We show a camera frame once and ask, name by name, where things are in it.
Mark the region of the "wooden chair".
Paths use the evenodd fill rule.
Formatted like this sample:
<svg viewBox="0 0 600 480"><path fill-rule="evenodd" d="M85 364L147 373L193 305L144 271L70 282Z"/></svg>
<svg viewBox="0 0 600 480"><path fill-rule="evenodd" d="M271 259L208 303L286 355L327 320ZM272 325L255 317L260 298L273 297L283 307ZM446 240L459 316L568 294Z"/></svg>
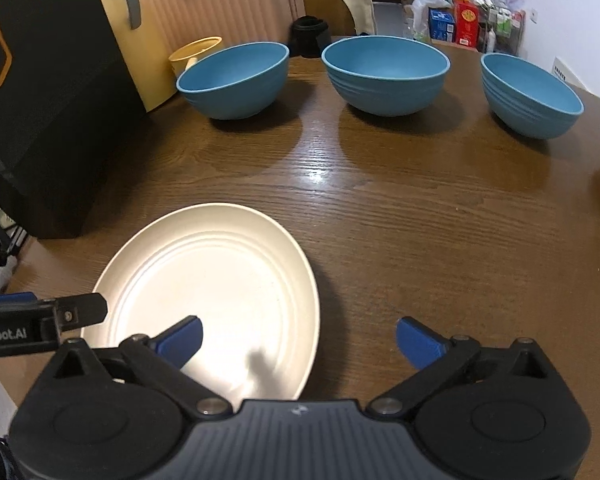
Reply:
<svg viewBox="0 0 600 480"><path fill-rule="evenodd" d="M303 0L306 15L325 21L332 36L354 36L352 14L343 0Z"/></svg>

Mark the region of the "blue box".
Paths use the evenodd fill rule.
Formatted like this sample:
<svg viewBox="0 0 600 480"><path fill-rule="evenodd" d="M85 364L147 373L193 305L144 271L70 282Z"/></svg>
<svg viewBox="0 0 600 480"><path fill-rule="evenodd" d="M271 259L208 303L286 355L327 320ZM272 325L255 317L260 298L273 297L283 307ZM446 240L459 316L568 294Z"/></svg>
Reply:
<svg viewBox="0 0 600 480"><path fill-rule="evenodd" d="M455 18L448 10L430 9L428 28L431 40L453 42L455 39Z"/></svg>

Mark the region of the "white board against wall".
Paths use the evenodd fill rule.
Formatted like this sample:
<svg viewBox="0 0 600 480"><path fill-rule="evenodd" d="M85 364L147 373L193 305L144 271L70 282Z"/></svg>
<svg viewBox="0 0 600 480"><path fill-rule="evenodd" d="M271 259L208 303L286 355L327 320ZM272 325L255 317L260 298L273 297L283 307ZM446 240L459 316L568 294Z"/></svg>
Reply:
<svg viewBox="0 0 600 480"><path fill-rule="evenodd" d="M561 59L556 56L552 65L552 74L572 86L586 90L588 87L585 83L571 70L571 68Z"/></svg>

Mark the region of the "yellow mug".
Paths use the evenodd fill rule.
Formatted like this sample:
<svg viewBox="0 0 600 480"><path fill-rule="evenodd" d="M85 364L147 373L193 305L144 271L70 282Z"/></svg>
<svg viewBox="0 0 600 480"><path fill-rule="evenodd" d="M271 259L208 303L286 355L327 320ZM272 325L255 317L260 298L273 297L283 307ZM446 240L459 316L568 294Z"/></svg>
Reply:
<svg viewBox="0 0 600 480"><path fill-rule="evenodd" d="M223 38L212 36L198 39L178 48L178 50L175 50L169 56L169 62L174 75L177 77L180 76L186 68L196 64L208 55L221 50L222 47Z"/></svg>

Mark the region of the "black cardboard box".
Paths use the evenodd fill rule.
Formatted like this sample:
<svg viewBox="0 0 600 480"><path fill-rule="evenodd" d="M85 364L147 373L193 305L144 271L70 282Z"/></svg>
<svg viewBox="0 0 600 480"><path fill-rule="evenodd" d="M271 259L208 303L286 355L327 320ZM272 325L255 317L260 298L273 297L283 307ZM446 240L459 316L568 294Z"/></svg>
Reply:
<svg viewBox="0 0 600 480"><path fill-rule="evenodd" d="M147 119L102 0L0 0L0 77L0 207L76 237Z"/></svg>

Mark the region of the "cream plate left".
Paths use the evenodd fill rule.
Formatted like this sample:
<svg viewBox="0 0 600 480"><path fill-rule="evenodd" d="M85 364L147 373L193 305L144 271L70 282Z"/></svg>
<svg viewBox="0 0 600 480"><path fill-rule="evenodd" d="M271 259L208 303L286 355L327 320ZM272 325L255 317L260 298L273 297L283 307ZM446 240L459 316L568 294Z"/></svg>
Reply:
<svg viewBox="0 0 600 480"><path fill-rule="evenodd" d="M130 238L100 274L105 321L84 328L93 348L156 336L187 315L202 343L181 370L234 406L296 400L320 338L313 271L294 238L246 206L186 207Z"/></svg>

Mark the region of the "yellow thermos jug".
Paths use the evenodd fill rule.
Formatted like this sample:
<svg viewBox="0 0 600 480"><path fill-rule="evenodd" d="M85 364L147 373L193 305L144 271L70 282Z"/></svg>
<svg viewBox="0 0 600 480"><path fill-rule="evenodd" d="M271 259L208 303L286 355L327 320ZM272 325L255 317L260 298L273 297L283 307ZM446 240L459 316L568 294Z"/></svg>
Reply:
<svg viewBox="0 0 600 480"><path fill-rule="evenodd" d="M155 15L140 0L100 0L145 110L150 112L176 92L169 52Z"/></svg>

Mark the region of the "black cylindrical cup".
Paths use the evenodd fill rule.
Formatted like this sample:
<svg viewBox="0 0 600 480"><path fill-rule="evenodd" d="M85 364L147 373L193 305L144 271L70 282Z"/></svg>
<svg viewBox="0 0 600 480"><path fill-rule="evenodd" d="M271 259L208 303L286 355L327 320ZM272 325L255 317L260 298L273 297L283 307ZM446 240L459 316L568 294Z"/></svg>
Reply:
<svg viewBox="0 0 600 480"><path fill-rule="evenodd" d="M305 15L291 24L288 44L291 56L319 58L331 43L328 24L321 18Z"/></svg>

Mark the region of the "pink ribbed suitcase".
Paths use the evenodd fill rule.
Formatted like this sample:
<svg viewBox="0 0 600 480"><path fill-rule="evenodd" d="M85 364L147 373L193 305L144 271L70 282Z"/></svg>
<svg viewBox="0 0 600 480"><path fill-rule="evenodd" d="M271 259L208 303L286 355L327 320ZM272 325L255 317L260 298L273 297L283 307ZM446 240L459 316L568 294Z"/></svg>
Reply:
<svg viewBox="0 0 600 480"><path fill-rule="evenodd" d="M303 0L140 0L156 21L172 54L206 37L220 37L225 47L246 42L288 44L291 25L301 18Z"/></svg>

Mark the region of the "red box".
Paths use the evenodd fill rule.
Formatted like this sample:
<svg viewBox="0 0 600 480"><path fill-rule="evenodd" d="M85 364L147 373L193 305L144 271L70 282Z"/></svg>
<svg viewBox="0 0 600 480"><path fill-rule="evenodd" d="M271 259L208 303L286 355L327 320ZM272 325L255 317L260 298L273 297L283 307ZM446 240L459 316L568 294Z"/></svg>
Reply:
<svg viewBox="0 0 600 480"><path fill-rule="evenodd" d="M475 48L479 36L478 6L464 0L454 3L455 41L463 47Z"/></svg>

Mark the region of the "white plastic bag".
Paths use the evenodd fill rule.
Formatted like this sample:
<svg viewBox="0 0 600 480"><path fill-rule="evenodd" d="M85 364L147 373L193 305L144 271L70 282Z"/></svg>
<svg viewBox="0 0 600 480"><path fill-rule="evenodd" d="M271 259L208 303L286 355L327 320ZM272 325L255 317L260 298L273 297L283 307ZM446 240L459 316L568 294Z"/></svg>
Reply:
<svg viewBox="0 0 600 480"><path fill-rule="evenodd" d="M429 11L451 9L452 4L448 0L414 0L413 12L413 38L418 41L429 42Z"/></svg>

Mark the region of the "metal storage rack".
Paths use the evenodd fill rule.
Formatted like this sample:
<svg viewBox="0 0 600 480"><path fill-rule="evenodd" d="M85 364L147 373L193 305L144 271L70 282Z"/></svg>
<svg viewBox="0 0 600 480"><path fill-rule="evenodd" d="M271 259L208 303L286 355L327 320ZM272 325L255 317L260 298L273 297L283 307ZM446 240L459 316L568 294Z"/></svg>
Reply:
<svg viewBox="0 0 600 480"><path fill-rule="evenodd" d="M480 6L477 50L518 55L524 38L524 10L512 11L506 6Z"/></svg>

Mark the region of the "blue bowl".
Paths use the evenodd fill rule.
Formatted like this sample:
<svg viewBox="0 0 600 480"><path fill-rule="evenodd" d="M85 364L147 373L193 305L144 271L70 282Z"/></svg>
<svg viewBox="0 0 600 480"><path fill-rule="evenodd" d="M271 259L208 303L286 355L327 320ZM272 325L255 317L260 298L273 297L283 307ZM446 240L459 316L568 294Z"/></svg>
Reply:
<svg viewBox="0 0 600 480"><path fill-rule="evenodd" d="M521 136L558 138L584 112L583 102L568 84L523 58L486 53L480 58L480 67L490 109Z"/></svg>
<svg viewBox="0 0 600 480"><path fill-rule="evenodd" d="M444 85L450 59L413 39L357 36L322 52L327 76L352 107L382 117L411 115L429 106Z"/></svg>
<svg viewBox="0 0 600 480"><path fill-rule="evenodd" d="M186 68L178 92L211 119L234 120L257 115L271 105L286 84L289 49L273 41L226 48Z"/></svg>

